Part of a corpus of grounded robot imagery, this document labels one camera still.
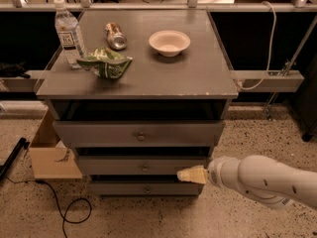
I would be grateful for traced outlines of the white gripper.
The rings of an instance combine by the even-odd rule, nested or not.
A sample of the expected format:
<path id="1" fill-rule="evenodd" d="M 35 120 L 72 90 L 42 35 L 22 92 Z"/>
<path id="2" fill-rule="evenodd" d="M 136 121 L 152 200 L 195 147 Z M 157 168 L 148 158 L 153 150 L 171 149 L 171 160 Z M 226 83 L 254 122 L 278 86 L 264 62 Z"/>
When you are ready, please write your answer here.
<path id="1" fill-rule="evenodd" d="M 207 171 L 203 166 L 195 166 L 178 171 L 177 178 L 180 181 L 188 181 L 199 184 L 206 184 L 209 178 L 210 182 L 215 186 L 239 192 L 239 164 L 240 161 L 236 158 L 215 158 L 209 163 Z"/>

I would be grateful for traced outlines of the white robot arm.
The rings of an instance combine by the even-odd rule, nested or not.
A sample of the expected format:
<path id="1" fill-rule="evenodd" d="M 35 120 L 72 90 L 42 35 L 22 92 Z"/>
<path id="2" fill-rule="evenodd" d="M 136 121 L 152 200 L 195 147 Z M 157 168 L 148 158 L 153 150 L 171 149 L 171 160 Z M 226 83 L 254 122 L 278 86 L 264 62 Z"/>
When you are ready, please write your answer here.
<path id="1" fill-rule="evenodd" d="M 283 209 L 293 201 L 317 209 L 317 174 L 265 156 L 216 158 L 207 168 L 195 166 L 178 171 L 177 178 L 201 184 L 210 181 L 272 209 Z"/>

